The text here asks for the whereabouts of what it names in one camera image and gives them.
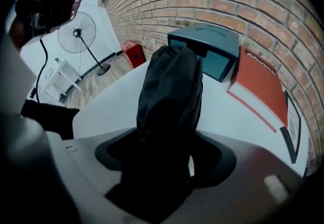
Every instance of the black bag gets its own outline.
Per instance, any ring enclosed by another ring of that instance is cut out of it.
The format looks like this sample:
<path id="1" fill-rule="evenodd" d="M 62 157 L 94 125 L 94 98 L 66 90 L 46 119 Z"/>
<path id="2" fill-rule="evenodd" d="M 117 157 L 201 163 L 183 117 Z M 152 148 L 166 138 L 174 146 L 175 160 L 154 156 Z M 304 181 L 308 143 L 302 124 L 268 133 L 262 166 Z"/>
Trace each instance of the black bag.
<path id="1" fill-rule="evenodd" d="M 148 222 L 163 221 L 192 191 L 188 162 L 200 116 L 202 79 L 201 58 L 191 49 L 158 49 L 139 98 L 137 133 L 111 145 L 120 151 L 123 174 L 107 198 Z M 132 148 L 127 154 L 122 149 L 126 146 Z"/>

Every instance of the fan pole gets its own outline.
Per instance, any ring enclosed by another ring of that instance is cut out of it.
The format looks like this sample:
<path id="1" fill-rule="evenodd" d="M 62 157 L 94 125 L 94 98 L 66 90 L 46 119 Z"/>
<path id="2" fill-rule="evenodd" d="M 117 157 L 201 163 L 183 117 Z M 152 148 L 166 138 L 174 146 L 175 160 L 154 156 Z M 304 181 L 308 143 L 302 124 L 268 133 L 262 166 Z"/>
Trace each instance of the fan pole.
<path id="1" fill-rule="evenodd" d="M 93 59 L 96 60 L 97 64 L 100 66 L 100 69 L 97 71 L 97 75 L 101 76 L 103 75 L 105 72 L 107 72 L 110 69 L 110 64 L 105 64 L 105 65 L 101 65 L 98 60 L 95 58 L 95 56 L 93 55 L 93 53 L 90 51 L 89 47 L 87 46 L 86 42 L 83 40 L 82 36 L 78 36 L 78 38 L 81 39 L 81 41 L 83 42 L 83 44 L 85 45 L 85 47 L 87 48 L 87 50 L 89 51 L 89 53 L 92 55 Z"/>

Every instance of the wooden floor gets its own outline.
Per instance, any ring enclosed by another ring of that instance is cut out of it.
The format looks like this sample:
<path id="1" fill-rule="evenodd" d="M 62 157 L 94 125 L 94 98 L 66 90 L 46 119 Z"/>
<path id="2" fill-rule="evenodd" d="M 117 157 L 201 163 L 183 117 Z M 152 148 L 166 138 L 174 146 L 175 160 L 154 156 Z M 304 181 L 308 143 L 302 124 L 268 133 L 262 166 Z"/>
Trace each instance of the wooden floor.
<path id="1" fill-rule="evenodd" d="M 81 109 L 109 85 L 131 71 L 131 67 L 129 66 L 124 54 L 113 56 L 108 59 L 105 64 L 106 63 L 111 65 L 108 72 L 102 76 L 97 76 L 96 73 L 98 68 L 95 68 L 78 83 L 82 88 L 81 91 L 77 88 L 73 88 L 67 94 L 65 100 L 65 106 L 67 108 Z"/>

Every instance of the white wall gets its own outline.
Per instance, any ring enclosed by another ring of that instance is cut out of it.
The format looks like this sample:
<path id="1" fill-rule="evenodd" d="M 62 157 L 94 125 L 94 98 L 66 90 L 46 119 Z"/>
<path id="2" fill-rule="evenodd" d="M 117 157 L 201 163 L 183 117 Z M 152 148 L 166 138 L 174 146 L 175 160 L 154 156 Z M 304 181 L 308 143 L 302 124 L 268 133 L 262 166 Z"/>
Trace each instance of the white wall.
<path id="1" fill-rule="evenodd" d="M 87 13 L 96 23 L 97 33 L 90 49 L 97 60 L 100 61 L 113 52 L 120 51 L 120 47 L 105 9 L 101 6 L 97 6 L 97 3 L 98 0 L 83 0 L 78 11 Z M 49 58 L 47 66 L 39 80 L 39 90 L 41 90 L 41 87 L 46 81 L 45 74 L 49 68 L 55 70 L 59 66 L 54 60 L 55 58 L 59 58 L 61 61 L 67 60 L 77 71 L 79 71 L 80 62 L 80 53 L 68 53 L 60 46 L 57 38 L 57 31 L 45 36 L 43 41 L 48 50 Z M 30 69 L 38 75 L 45 62 L 45 54 L 41 44 L 35 42 L 24 46 L 21 51 L 21 57 Z M 84 74 L 95 64 L 96 62 L 89 52 L 87 50 L 83 51 L 81 53 L 80 75 Z M 59 85 L 63 90 L 66 90 L 70 86 L 63 78 Z"/>

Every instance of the red container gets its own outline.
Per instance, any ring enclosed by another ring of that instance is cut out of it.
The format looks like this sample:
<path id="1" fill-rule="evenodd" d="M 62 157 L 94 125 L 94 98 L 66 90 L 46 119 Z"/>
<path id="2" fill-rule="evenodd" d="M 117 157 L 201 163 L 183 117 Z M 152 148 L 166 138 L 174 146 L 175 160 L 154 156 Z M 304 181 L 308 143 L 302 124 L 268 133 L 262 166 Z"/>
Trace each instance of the red container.
<path id="1" fill-rule="evenodd" d="M 137 66 L 145 63 L 145 57 L 141 46 L 135 41 L 128 40 L 121 44 L 121 50 L 126 55 L 126 58 L 131 67 L 136 68 Z"/>

